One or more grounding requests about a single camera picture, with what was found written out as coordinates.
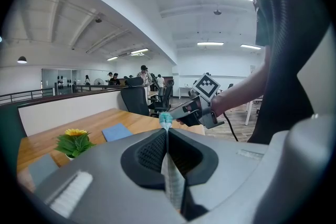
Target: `person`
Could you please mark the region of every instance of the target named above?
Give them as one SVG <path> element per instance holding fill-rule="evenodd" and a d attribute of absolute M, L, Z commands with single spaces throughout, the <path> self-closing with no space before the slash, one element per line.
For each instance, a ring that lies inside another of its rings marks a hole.
<path fill-rule="evenodd" d="M 127 79 L 128 79 L 128 77 L 127 77 L 127 76 L 124 76 L 124 79 L 126 79 L 126 80 L 125 80 L 125 85 L 128 85 L 128 82 L 127 82 Z"/>
<path fill-rule="evenodd" d="M 160 74 L 158 74 L 156 82 L 159 85 L 159 95 L 163 95 L 164 78 L 162 78 Z"/>
<path fill-rule="evenodd" d="M 248 142 L 269 144 L 275 133 L 313 114 L 297 73 L 324 37 L 330 20 L 321 0 L 253 0 L 253 5 L 256 45 L 265 47 L 264 60 L 249 77 L 214 96 L 211 108 L 218 117 L 264 95 Z"/>
<path fill-rule="evenodd" d="M 120 80 L 117 77 L 118 73 L 114 73 L 113 77 L 109 81 L 109 85 L 120 85 Z"/>
<path fill-rule="evenodd" d="M 142 85 L 146 86 L 148 91 L 150 91 L 150 84 L 152 83 L 152 76 L 148 72 L 148 68 L 145 65 L 141 66 L 141 71 L 137 74 L 137 77 L 141 77 L 143 80 Z"/>
<path fill-rule="evenodd" d="M 110 80 L 111 80 L 111 78 L 113 77 L 113 73 L 112 73 L 112 72 L 109 72 L 108 76 L 110 77 Z M 108 85 L 111 85 L 111 84 L 110 84 L 110 80 L 106 80 L 105 82 L 107 82 Z"/>
<path fill-rule="evenodd" d="M 156 88 L 156 86 L 154 84 L 154 82 L 156 81 L 156 77 L 153 73 L 151 73 L 151 76 L 152 76 L 152 83 L 150 84 L 150 88 L 151 88 L 151 91 L 153 92 L 153 91 L 155 91 L 155 88 Z"/>
<path fill-rule="evenodd" d="M 85 85 L 90 85 L 90 79 L 88 75 L 85 75 Z"/>

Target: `green leaves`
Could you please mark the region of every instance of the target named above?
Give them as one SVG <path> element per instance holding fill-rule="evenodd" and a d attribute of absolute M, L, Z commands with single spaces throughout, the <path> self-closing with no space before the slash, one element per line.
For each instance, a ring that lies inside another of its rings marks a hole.
<path fill-rule="evenodd" d="M 78 136 L 60 135 L 57 137 L 58 142 L 55 150 L 77 157 L 84 151 L 95 146 L 90 142 L 88 135 L 89 133 Z"/>

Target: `desk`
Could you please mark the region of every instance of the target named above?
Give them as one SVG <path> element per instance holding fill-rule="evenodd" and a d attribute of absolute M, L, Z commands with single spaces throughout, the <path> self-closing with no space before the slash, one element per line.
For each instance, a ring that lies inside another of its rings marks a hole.
<path fill-rule="evenodd" d="M 149 99 L 150 97 L 153 97 L 153 96 L 157 95 L 158 93 L 159 93 L 159 92 L 149 91 L 148 94 L 147 94 L 147 97 L 148 97 L 148 99 Z M 150 104 L 152 103 L 152 101 L 151 101 L 151 100 L 148 100 L 148 99 L 147 99 L 147 105 L 150 105 Z"/>
<path fill-rule="evenodd" d="M 54 150 L 57 136 L 64 134 L 66 129 L 80 129 L 88 131 L 90 141 L 94 144 L 106 143 L 102 130 L 122 123 L 132 134 L 138 134 L 153 129 L 160 129 L 158 118 L 133 114 L 118 109 L 109 109 L 98 114 L 73 121 L 62 126 L 44 131 L 21 139 L 17 158 L 18 181 L 33 191 L 35 186 L 28 171 L 28 165 L 49 153 L 56 164 L 61 167 L 70 160 L 64 153 Z M 205 134 L 202 125 L 187 127 L 173 121 L 173 128 L 185 129 L 197 134 Z"/>
<path fill-rule="evenodd" d="M 178 92 L 179 92 L 179 93 L 178 93 L 178 94 L 179 94 L 179 95 L 178 95 L 178 98 L 179 98 L 179 99 L 181 99 L 181 89 L 188 89 L 188 90 L 191 90 L 192 87 L 179 87 L 179 89 L 178 89 L 178 90 L 179 90 L 179 91 L 178 91 Z"/>
<path fill-rule="evenodd" d="M 263 99 L 262 98 L 257 98 L 253 101 L 262 101 Z M 252 110 L 252 104 L 253 104 L 253 101 L 250 101 L 249 103 L 246 104 L 246 111 L 247 111 L 247 116 L 246 116 L 246 120 L 245 120 L 245 125 L 247 126 L 248 125 L 248 121 L 250 119 L 250 116 L 251 116 L 251 110 Z"/>
<path fill-rule="evenodd" d="M 149 97 L 152 97 L 152 96 L 154 96 L 154 95 L 157 95 L 159 92 L 153 92 L 153 91 L 149 91 L 148 92 L 148 98 Z"/>

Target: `potted plant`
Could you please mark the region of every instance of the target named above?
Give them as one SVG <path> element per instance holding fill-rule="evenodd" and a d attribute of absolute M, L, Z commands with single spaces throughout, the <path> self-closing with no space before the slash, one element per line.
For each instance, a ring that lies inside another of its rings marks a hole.
<path fill-rule="evenodd" d="M 85 130 L 68 129 L 63 135 L 57 137 L 58 142 L 55 150 L 65 153 L 72 160 L 94 146 L 88 135 L 89 133 Z"/>

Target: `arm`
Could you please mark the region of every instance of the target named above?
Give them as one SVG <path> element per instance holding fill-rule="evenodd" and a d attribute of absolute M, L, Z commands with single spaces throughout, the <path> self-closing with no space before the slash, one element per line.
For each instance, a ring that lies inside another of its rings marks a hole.
<path fill-rule="evenodd" d="M 270 55 L 270 46 L 266 46 L 264 61 L 256 71 L 242 82 L 213 97 L 211 107 L 216 116 L 263 95 L 269 72 Z"/>
<path fill-rule="evenodd" d="M 148 85 L 150 85 L 152 83 L 153 79 L 152 79 L 152 75 L 148 74 Z"/>

